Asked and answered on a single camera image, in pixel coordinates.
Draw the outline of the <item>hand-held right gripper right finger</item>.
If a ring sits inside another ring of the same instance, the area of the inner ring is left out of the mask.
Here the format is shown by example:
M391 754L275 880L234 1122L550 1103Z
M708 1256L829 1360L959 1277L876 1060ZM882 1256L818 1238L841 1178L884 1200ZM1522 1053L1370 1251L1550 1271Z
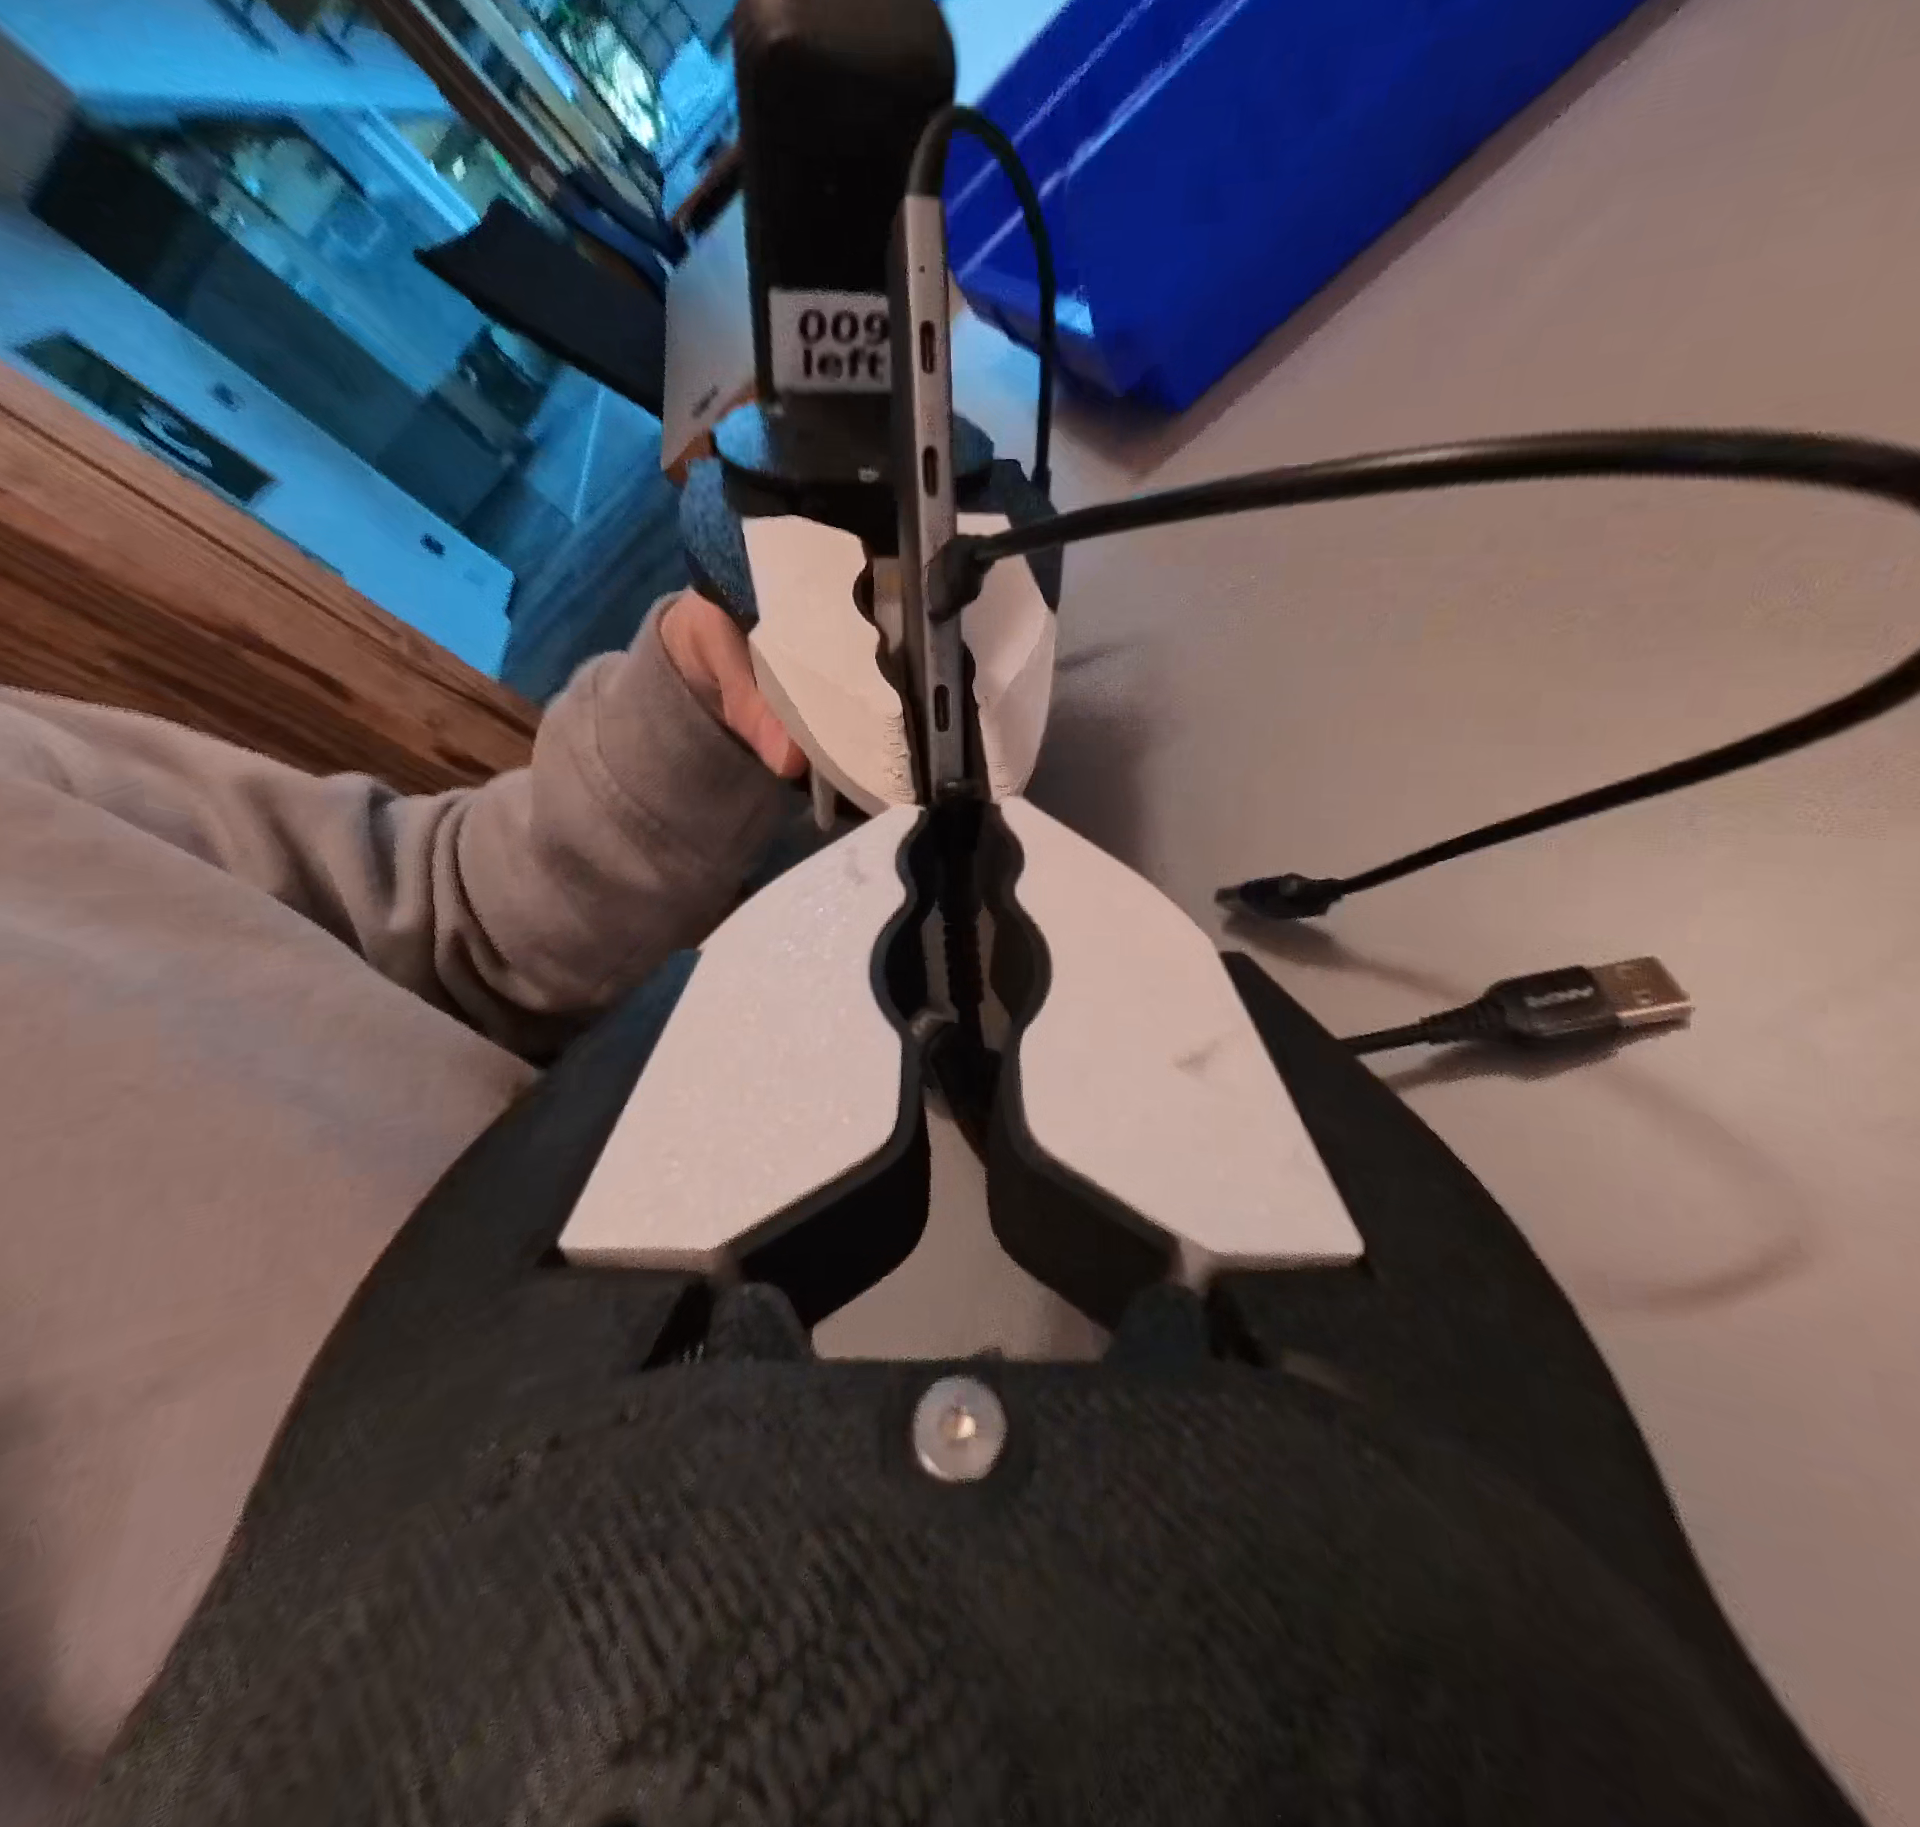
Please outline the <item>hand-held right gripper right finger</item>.
M1208 933L1029 801L981 829L1004 1010L988 1207L1090 1323L1153 1286L1345 1268L1362 1238Z

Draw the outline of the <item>black monitor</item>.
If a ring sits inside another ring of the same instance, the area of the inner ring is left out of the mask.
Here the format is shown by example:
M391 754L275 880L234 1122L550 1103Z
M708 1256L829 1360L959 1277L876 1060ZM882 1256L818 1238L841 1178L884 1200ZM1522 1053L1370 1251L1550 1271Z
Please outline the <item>black monitor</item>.
M414 262L491 323L663 415L667 304L646 278L614 271L513 201L493 201L471 229L423 246Z

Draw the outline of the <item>wooden table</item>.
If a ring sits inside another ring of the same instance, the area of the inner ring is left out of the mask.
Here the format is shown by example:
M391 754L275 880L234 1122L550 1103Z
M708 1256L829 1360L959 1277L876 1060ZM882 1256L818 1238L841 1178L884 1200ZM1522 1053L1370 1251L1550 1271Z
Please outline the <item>wooden table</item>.
M12 367L1 682L402 793L524 765L539 721L538 706Z

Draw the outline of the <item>grey usb hub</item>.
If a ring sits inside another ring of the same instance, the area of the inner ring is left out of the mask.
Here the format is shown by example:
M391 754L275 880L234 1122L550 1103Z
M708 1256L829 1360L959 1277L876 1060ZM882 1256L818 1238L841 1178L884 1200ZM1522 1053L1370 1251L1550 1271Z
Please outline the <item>grey usb hub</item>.
M950 367L948 239L939 198L908 193L892 263L893 493L907 720L926 805L972 791L961 618L948 600L955 546L955 441Z

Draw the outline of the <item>blue plastic bin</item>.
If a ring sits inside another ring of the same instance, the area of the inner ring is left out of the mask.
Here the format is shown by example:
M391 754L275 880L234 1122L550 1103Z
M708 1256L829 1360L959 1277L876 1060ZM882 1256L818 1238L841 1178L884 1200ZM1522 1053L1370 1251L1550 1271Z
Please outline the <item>blue plastic bin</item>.
M1646 0L1065 0L978 106L1039 191L1061 380L1176 413Z

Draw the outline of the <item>person's left hand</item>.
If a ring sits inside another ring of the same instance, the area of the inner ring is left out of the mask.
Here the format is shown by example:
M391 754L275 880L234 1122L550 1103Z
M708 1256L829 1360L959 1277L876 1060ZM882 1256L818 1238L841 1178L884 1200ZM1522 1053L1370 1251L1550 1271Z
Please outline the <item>person's left hand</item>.
M762 693L750 641L733 615L684 590L659 615L659 642L684 686L730 739L776 780L803 780L803 750Z

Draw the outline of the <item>black sign white logo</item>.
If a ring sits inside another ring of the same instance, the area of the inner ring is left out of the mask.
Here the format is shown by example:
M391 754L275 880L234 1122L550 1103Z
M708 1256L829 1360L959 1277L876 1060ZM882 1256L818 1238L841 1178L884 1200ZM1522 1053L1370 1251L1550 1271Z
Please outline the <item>black sign white logo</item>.
M238 507L252 509L278 489L275 474L71 331L22 341L12 360Z

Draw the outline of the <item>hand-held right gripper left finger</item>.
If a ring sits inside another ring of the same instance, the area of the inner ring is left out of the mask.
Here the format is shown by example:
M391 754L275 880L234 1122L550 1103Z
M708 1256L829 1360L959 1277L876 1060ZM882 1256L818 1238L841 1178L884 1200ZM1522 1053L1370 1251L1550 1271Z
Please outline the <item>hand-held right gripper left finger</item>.
M580 1200L564 1263L776 1286L829 1319L929 1210L921 1053L886 975L918 946L896 808L739 906L698 951Z

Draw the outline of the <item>grey desk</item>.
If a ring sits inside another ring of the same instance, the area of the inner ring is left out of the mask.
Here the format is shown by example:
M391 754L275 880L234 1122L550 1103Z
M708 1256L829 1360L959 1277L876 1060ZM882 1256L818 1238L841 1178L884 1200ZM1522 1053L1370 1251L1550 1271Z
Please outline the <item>grey desk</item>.
M1624 423L1915 443L1917 0L1657 0L1206 402L1065 406L1063 503ZM1034 799L1336 1034L1658 954L1693 1026L1381 1063L1626 1389L1746 1645L1915 1823L1915 708L1740 780L1222 927L1805 710L1915 647L1853 498L1511 486L1074 551Z

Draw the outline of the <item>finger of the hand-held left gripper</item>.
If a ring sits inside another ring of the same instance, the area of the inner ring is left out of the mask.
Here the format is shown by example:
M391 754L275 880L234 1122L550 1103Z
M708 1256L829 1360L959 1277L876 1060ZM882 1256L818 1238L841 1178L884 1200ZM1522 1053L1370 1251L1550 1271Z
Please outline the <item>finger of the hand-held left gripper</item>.
M814 782L867 816L914 808L907 710L880 667L880 632L855 602L861 542L814 518L748 518L745 553L756 681Z
M961 630L990 795L1020 796L1041 754L1058 649L1056 606L1032 560L993 560Z

